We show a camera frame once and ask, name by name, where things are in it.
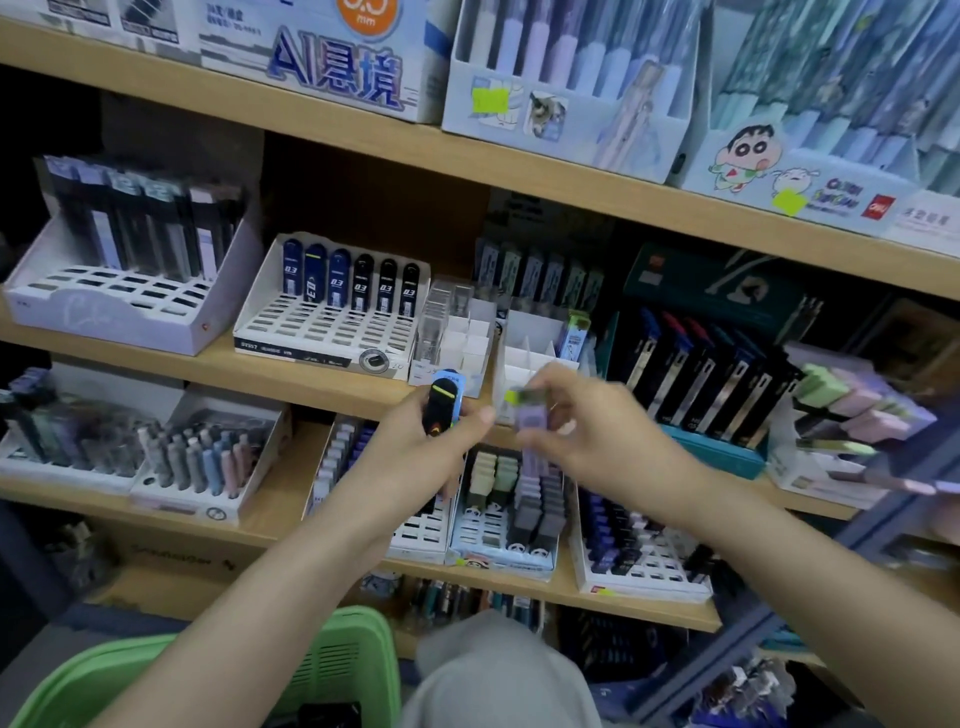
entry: person's left hand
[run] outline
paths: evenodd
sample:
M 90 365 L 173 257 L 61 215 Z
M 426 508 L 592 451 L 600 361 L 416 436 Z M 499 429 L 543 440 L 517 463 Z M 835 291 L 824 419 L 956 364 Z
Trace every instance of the person's left hand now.
M 429 390 L 419 387 L 387 413 L 360 459 L 319 510 L 325 518 L 336 514 L 338 520 L 349 520 L 362 529 L 367 543 L 382 544 L 384 551 L 394 531 L 445 484 L 456 488 L 464 454 L 493 425 L 492 407 L 475 408 L 464 400 L 460 420 L 439 437 L 427 437 L 422 417 Z

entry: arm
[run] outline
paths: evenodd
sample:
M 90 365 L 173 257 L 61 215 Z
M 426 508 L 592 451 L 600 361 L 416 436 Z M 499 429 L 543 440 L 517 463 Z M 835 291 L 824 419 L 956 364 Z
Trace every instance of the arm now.
M 772 505 L 745 481 L 702 465 L 622 385 L 548 366 L 563 437 L 518 437 L 597 493 L 711 545 L 888 728 L 960 723 L 960 619 Z
M 389 413 L 319 512 L 247 569 L 91 728 L 259 728 L 350 586 L 493 422 L 487 408 L 427 440 L 424 398 L 425 388 Z

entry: person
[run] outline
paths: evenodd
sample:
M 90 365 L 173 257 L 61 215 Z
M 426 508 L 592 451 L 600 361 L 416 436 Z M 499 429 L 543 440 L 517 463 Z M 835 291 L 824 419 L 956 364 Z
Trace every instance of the person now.
M 529 386 L 547 388 L 554 404 L 549 430 L 518 433 L 524 447 L 712 546 L 887 728 L 960 725 L 960 619 L 951 611 L 702 465 L 622 385 L 549 365 Z M 250 566 L 92 728 L 260 726 L 343 595 L 493 424 L 492 408 L 465 408 L 428 439 L 425 397 L 418 390 L 389 412 L 318 512 Z M 568 434 L 555 431 L 571 420 Z M 534 649 L 505 621 L 481 614 L 428 638 L 421 647 L 434 648 L 418 654 L 425 678 L 401 724 L 598 727 L 572 663 Z M 445 642 L 444 632 L 453 633 Z

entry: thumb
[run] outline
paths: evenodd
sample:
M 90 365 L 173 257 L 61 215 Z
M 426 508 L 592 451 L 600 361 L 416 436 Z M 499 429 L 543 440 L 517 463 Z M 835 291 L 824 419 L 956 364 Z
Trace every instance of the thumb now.
M 496 412 L 492 407 L 483 407 L 479 412 L 458 420 L 456 425 L 440 437 L 432 438 L 427 445 L 438 454 L 456 452 L 458 457 L 462 457 L 467 450 L 487 436 L 495 417 Z
M 562 466 L 570 454 L 570 440 L 548 429 L 530 427 L 516 434 L 522 448 L 533 448 L 551 463 Z

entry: forearm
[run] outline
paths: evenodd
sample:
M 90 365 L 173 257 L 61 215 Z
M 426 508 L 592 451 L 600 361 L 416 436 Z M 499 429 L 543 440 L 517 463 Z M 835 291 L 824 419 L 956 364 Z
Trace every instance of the forearm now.
M 694 532 L 889 728 L 960 724 L 960 619 L 743 481 L 711 472 Z
M 360 576 L 355 529 L 327 515 L 260 557 L 93 728 L 258 728 Z

